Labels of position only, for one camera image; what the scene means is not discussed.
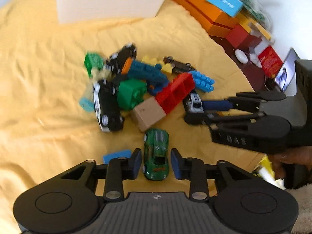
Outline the white toy police car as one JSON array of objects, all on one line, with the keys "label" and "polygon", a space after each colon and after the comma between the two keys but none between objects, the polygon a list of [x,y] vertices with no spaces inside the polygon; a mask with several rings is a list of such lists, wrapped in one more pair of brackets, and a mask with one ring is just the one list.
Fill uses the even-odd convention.
[{"label": "white toy police car", "polygon": [[183,100],[184,110],[187,113],[203,113],[203,105],[199,94],[196,92],[190,92]]}]

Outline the green toy car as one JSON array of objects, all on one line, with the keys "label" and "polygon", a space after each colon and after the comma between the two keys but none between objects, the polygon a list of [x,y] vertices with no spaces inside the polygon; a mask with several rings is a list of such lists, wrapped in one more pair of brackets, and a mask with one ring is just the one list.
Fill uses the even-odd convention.
[{"label": "green toy car", "polygon": [[169,174],[169,134],[151,128],[144,133],[143,174],[148,180],[163,181]]}]

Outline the light blue building brick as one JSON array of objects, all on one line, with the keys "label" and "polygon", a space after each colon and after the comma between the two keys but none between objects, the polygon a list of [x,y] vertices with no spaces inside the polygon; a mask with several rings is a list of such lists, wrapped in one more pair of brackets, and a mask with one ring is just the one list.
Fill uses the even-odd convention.
[{"label": "light blue building brick", "polygon": [[199,71],[192,70],[189,72],[192,75],[195,87],[203,92],[212,92],[214,91],[215,81],[210,77],[200,73]]}]

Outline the blue block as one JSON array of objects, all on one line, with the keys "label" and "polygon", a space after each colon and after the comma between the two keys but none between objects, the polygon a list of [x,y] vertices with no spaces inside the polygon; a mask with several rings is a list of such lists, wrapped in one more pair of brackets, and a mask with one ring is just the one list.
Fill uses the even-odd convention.
[{"label": "blue block", "polygon": [[118,158],[130,158],[131,157],[131,150],[121,150],[114,153],[109,153],[103,156],[103,163],[108,164],[110,160],[112,159],[118,159]]}]

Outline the red building brick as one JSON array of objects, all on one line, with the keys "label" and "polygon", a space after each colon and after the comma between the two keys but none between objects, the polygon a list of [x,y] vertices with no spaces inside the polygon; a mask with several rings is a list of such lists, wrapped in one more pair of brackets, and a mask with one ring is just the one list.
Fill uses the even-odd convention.
[{"label": "red building brick", "polygon": [[179,74],[172,82],[156,94],[155,99],[166,114],[169,114],[195,88],[190,73]]}]

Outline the beige wooden cube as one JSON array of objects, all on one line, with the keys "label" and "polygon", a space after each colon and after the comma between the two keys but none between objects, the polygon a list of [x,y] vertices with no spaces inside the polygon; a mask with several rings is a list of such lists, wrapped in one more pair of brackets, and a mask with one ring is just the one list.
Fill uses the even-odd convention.
[{"label": "beige wooden cube", "polygon": [[144,100],[131,111],[131,119],[141,132],[151,128],[166,115],[154,97]]}]

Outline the small black toy car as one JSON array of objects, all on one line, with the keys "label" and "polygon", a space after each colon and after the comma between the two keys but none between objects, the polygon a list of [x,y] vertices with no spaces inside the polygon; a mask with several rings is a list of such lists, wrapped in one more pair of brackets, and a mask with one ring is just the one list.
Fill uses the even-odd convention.
[{"label": "small black toy car", "polygon": [[183,63],[175,60],[173,57],[168,56],[163,58],[164,63],[170,63],[172,72],[174,74],[182,74],[184,72],[190,72],[196,70],[190,63]]}]

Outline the dark blue toy figure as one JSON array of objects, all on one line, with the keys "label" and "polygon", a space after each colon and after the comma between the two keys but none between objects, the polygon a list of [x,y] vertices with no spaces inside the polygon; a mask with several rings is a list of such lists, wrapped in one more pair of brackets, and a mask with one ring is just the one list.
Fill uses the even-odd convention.
[{"label": "dark blue toy figure", "polygon": [[145,80],[147,91],[150,95],[155,96],[169,84],[168,77],[161,72],[162,65],[155,66],[128,58],[121,70],[121,74],[127,75],[128,78]]}]

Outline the yellow building brick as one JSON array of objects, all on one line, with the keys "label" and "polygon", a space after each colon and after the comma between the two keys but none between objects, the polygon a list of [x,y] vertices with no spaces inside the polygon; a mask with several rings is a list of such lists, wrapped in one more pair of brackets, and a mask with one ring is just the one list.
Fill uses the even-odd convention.
[{"label": "yellow building brick", "polygon": [[172,74],[172,66],[170,63],[166,63],[163,60],[159,60],[157,58],[151,58],[149,56],[144,56],[141,60],[143,63],[146,63],[151,66],[160,65],[161,72],[164,74]]}]

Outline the green building brick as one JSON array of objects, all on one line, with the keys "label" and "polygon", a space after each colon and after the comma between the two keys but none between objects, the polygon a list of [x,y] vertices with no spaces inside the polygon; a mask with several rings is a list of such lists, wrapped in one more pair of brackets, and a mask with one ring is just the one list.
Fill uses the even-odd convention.
[{"label": "green building brick", "polygon": [[125,111],[132,110],[144,101],[146,83],[138,79],[128,79],[120,83],[117,94],[118,105]]}]

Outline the green stamp toy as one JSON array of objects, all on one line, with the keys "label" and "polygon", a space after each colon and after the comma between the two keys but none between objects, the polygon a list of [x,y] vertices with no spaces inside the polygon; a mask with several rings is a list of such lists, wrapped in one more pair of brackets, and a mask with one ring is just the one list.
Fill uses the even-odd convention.
[{"label": "green stamp toy", "polygon": [[104,66],[104,59],[98,53],[87,52],[85,56],[84,65],[86,67],[88,76],[91,78],[91,71],[96,68],[98,71],[102,70]]}]

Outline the black striped toy car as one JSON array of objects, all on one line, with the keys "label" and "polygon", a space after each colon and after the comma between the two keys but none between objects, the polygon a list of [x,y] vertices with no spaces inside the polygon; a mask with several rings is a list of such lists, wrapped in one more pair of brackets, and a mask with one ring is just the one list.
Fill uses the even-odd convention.
[{"label": "black striped toy car", "polygon": [[120,74],[128,58],[135,59],[137,48],[134,43],[124,45],[118,52],[111,54],[105,63],[105,68],[112,74]]}]

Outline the white computer mouse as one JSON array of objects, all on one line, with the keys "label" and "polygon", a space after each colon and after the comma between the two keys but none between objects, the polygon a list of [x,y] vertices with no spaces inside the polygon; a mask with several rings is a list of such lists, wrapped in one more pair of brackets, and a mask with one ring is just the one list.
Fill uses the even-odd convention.
[{"label": "white computer mouse", "polygon": [[246,54],[242,50],[236,49],[234,54],[240,63],[242,63],[244,65],[248,63],[248,61],[249,61],[248,57],[246,56]]}]

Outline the red booklet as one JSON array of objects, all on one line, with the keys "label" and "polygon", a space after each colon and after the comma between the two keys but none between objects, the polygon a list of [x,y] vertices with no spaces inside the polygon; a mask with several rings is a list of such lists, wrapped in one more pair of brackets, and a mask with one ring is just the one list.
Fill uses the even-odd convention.
[{"label": "red booklet", "polygon": [[258,58],[262,65],[262,70],[266,77],[275,78],[283,65],[283,61],[275,52],[273,47],[267,46],[259,55]]}]

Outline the light blue box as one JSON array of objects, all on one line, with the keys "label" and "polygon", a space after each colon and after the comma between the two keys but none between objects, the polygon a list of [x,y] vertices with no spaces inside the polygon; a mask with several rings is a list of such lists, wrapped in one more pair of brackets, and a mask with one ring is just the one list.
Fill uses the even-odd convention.
[{"label": "light blue box", "polygon": [[206,0],[215,5],[217,8],[225,12],[231,17],[236,17],[243,8],[243,3],[240,0]]}]

